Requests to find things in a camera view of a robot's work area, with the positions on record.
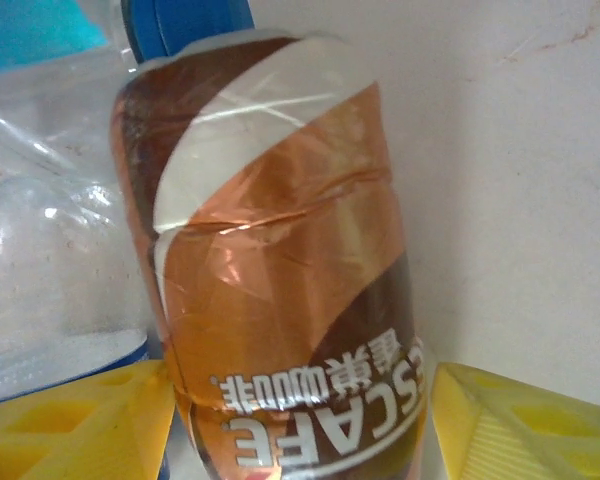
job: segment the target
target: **white stripe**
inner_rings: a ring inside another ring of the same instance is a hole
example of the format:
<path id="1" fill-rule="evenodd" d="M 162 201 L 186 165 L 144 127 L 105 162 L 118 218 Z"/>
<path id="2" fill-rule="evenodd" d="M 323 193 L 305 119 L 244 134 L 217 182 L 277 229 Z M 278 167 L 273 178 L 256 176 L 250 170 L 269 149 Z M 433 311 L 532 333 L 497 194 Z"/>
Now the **white stripe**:
<path id="1" fill-rule="evenodd" d="M 185 225 L 249 163 L 373 81 L 356 51 L 330 37 L 292 43 L 247 70 L 176 145 L 158 185 L 155 230 Z"/>
<path id="2" fill-rule="evenodd" d="M 350 457 L 343 458 L 337 462 L 331 463 L 329 465 L 323 465 L 314 469 L 307 470 L 298 470 L 284 476 L 284 480 L 306 480 L 308 478 L 320 478 L 325 477 L 327 475 L 332 475 L 334 473 L 342 472 L 344 470 L 348 470 L 351 467 L 355 467 L 356 465 L 360 465 L 363 462 L 375 457 L 380 452 L 383 452 L 391 445 L 393 445 L 396 440 L 398 440 L 408 429 L 411 427 L 420 412 L 424 407 L 424 398 L 420 399 L 418 406 L 411 412 L 411 414 L 402 422 L 400 425 L 396 427 L 389 435 L 384 437 L 378 443 L 374 443 L 371 447 L 366 450 L 362 450 L 361 452 L 357 452 Z"/>

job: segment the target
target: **clear plastic bottle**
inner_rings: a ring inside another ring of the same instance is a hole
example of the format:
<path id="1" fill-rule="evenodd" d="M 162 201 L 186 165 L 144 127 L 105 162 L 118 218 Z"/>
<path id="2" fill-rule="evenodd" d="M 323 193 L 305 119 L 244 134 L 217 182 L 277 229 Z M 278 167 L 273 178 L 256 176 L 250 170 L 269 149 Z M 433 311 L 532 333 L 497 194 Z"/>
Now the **clear plastic bottle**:
<path id="1" fill-rule="evenodd" d="M 0 401 L 146 357 L 111 107 L 139 63 L 252 26 L 246 0 L 0 1 Z"/>

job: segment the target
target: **transparent plastic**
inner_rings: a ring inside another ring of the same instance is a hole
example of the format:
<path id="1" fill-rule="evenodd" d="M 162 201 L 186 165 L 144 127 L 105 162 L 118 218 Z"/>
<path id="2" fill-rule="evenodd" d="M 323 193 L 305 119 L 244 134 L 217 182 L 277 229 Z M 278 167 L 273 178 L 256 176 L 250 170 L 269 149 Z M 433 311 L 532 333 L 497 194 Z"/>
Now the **transparent plastic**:
<path id="1" fill-rule="evenodd" d="M 80 0 L 106 44 L 0 69 L 0 169 L 110 183 L 110 105 L 137 64 L 119 0 Z"/>
<path id="2" fill-rule="evenodd" d="M 151 311 L 132 252 L 117 188 L 31 177 L 0 183 L 0 356 L 35 352 L 31 369 L 19 369 L 22 385 L 5 373 L 10 383 L 0 382 L 0 398 L 59 380 L 36 366 L 49 345 L 62 350 L 79 336 L 131 332 L 122 333 L 136 338 L 123 357 L 146 343 Z M 104 352 L 80 355 L 113 355 L 107 358 L 114 361 L 120 353 Z M 76 372 L 74 358 L 64 366 L 68 379 L 93 365 Z"/>
<path id="3" fill-rule="evenodd" d="M 209 478 L 418 479 L 422 348 L 379 87 L 355 49 L 194 44 L 141 68 L 111 135 Z"/>

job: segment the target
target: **blue bottle cap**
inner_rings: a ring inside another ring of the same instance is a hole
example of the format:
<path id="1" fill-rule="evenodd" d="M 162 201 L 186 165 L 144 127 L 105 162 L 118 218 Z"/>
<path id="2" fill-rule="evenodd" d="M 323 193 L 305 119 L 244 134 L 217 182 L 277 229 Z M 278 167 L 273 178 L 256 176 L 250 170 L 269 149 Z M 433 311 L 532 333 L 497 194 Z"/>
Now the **blue bottle cap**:
<path id="1" fill-rule="evenodd" d="M 247 0 L 127 0 L 123 9 L 138 63 L 175 55 L 196 40 L 254 26 Z"/>

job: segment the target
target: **white surface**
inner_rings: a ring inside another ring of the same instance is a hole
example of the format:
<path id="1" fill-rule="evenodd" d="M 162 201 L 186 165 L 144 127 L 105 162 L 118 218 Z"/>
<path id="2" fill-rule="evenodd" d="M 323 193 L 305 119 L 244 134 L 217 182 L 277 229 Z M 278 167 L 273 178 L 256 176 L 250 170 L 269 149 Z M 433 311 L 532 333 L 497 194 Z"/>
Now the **white surface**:
<path id="1" fill-rule="evenodd" d="M 379 73 L 438 357 L 600 404 L 600 1 L 251 4 L 260 27 L 352 40 Z"/>

